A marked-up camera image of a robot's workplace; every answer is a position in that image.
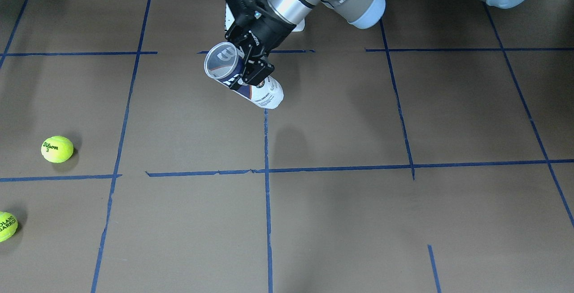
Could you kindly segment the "clear tennis ball can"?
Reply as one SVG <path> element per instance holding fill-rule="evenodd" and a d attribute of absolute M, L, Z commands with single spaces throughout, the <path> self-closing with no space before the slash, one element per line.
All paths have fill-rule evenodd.
<path fill-rule="evenodd" d="M 247 83 L 244 52 L 230 42 L 221 42 L 207 52 L 204 61 L 207 76 L 263 109 L 276 109 L 283 101 L 283 88 L 267 76 L 258 84 Z"/>

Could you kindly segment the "Wilson tennis ball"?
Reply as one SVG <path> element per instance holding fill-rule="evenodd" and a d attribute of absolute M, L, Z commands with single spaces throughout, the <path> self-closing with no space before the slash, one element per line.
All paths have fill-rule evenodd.
<path fill-rule="evenodd" d="M 40 152 L 48 162 L 62 163 L 72 157 L 74 144 L 64 136 L 52 136 L 43 142 Z"/>

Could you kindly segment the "Roland Garros tennis ball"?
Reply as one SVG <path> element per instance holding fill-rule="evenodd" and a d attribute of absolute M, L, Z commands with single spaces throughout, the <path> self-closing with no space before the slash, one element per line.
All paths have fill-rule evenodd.
<path fill-rule="evenodd" d="M 18 220 L 9 212 L 0 212 L 0 242 L 11 238 L 17 231 Z"/>

